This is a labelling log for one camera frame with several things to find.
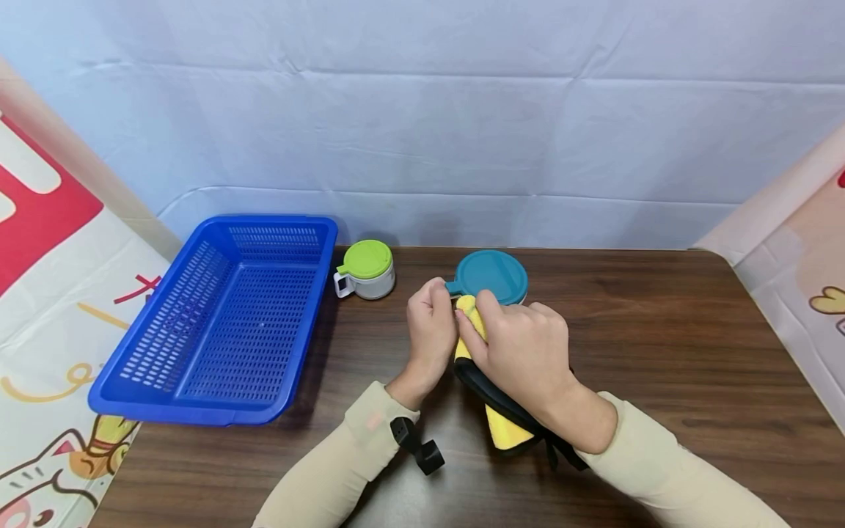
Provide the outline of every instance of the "blue plastic basket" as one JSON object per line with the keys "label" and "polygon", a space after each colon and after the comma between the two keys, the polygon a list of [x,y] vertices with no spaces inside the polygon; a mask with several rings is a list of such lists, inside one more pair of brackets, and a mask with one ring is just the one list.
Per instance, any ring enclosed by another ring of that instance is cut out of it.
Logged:
{"label": "blue plastic basket", "polygon": [[96,412],[225,426],[291,403],[337,224],[318,216],[217,216],[188,239],[97,377]]}

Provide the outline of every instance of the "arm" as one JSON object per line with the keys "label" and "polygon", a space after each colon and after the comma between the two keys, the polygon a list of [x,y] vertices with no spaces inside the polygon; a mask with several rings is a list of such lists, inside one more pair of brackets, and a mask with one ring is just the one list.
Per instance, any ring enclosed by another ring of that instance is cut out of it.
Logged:
{"label": "arm", "polygon": [[479,293],[476,306],[488,342],[463,313],[456,315],[478,367],[662,525],[787,526],[754,494],[684,449],[636,407],[580,384],[569,369],[569,329],[554,310],[537,302],[500,307],[488,291]]}
{"label": "arm", "polygon": [[[644,505],[661,525],[788,526],[752,492],[684,449],[648,415],[611,394],[592,394],[613,405],[618,425],[601,454],[578,455],[605,482]],[[590,406],[582,409],[589,411]]]}
{"label": "arm", "polygon": [[399,416],[417,421],[457,340],[443,279],[430,280],[411,297],[407,316],[411,351],[405,369],[386,387],[373,382],[364,391],[343,423],[282,477],[253,528],[336,528],[393,459],[399,446],[390,422]]}

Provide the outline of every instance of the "wooden table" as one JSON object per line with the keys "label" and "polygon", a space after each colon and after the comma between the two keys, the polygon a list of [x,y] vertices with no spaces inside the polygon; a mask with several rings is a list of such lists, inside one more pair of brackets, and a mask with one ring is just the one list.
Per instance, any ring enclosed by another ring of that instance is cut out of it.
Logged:
{"label": "wooden table", "polygon": [[[368,384],[401,370],[407,298],[433,276],[451,277],[468,251],[396,249],[398,283],[381,301],[338,301],[327,287],[295,405],[265,427],[145,424],[92,526],[249,527],[270,489]],[[512,253],[528,271],[528,300],[569,321],[572,364],[586,385],[639,406],[792,526],[842,525],[845,439],[718,256]],[[481,402],[448,372],[421,424],[446,466],[426,478],[398,455],[346,525],[654,525],[589,471],[563,463],[552,472],[542,446],[497,456]]]}

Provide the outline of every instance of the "green lid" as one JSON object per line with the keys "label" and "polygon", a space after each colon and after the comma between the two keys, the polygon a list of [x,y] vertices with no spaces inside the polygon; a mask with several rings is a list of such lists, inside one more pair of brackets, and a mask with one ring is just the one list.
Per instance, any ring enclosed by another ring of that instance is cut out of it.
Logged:
{"label": "green lid", "polygon": [[374,279],[387,271],[392,262],[393,255],[384,242],[362,240],[346,250],[343,265],[337,267],[337,272],[356,279]]}

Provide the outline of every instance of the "cup handle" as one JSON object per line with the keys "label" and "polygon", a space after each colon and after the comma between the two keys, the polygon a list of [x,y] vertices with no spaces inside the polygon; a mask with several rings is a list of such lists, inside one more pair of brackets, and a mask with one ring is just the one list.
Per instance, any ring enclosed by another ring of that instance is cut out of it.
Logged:
{"label": "cup handle", "polygon": [[[346,286],[341,289],[341,280],[346,280]],[[355,291],[355,282],[349,278],[349,274],[345,273],[341,275],[340,273],[335,272],[335,293],[341,299],[343,297],[348,296],[353,291]]]}
{"label": "cup handle", "polygon": [[446,283],[446,290],[449,292],[449,297],[460,297],[464,294],[464,289],[461,283],[457,280]]}

